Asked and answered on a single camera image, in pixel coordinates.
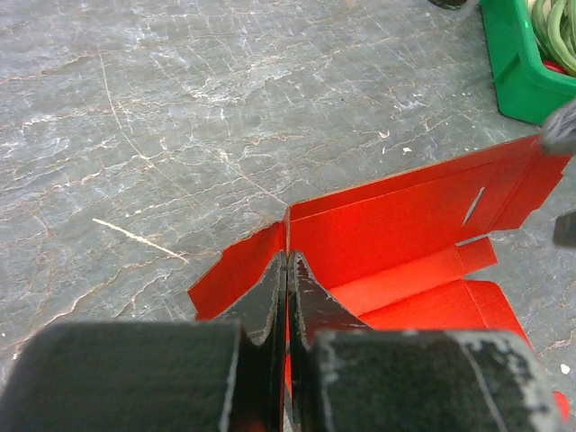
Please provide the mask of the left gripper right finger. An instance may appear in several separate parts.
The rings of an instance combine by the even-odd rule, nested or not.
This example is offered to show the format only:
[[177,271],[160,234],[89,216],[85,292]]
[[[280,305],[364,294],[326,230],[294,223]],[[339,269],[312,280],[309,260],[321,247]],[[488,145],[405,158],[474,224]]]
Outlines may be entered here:
[[545,371],[510,331],[369,328],[290,254],[292,419],[300,431],[559,431]]

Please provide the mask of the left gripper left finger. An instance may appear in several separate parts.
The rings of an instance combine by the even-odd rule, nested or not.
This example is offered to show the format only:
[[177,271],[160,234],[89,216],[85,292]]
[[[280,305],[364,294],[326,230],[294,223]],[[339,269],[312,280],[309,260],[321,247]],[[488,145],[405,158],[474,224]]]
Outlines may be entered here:
[[4,431],[279,431],[286,256],[219,317],[65,322],[21,352]]

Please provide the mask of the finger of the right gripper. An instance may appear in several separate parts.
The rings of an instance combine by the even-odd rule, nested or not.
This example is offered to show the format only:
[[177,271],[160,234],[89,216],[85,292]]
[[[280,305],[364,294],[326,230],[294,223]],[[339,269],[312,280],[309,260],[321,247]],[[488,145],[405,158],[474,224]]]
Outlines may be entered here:
[[552,112],[545,120],[539,143],[551,155],[575,154],[575,100]]
[[556,218],[553,243],[561,248],[576,247],[576,211],[565,213]]

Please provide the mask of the red paper box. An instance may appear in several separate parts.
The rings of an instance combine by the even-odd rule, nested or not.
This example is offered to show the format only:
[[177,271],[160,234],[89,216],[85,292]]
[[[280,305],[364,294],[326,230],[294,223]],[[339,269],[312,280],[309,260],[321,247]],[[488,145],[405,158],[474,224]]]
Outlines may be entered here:
[[283,407],[292,409],[287,270],[294,251],[371,329],[510,331],[535,355],[500,287],[469,274],[496,263],[489,235],[520,227],[569,160],[531,136],[296,203],[282,220],[225,248],[189,289],[197,318],[215,320],[284,253]]

